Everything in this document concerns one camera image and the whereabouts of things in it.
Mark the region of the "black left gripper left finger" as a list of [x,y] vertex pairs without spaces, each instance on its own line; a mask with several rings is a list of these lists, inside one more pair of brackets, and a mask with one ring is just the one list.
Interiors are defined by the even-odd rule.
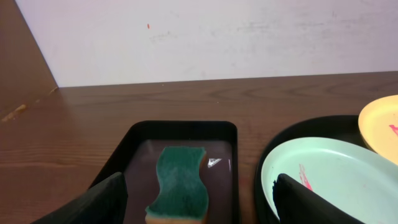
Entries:
[[34,224],[122,224],[127,199],[124,175],[116,172]]

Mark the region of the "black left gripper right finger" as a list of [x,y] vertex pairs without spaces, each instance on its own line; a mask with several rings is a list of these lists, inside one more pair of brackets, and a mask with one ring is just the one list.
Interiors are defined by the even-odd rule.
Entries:
[[363,224],[287,174],[278,175],[272,196],[281,224]]

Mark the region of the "mint green plate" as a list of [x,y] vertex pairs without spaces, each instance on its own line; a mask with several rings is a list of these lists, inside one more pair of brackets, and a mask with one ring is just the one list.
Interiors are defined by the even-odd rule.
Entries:
[[349,142],[307,137],[279,144],[266,156],[261,187],[276,214],[272,186],[287,174],[363,223],[397,223],[397,165]]

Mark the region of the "green and yellow sponge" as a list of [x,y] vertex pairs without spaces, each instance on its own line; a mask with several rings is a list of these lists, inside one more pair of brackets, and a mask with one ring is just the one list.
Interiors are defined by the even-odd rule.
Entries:
[[207,220],[209,195],[200,178],[203,147],[169,146],[156,165],[159,194],[146,208],[146,223],[199,223]]

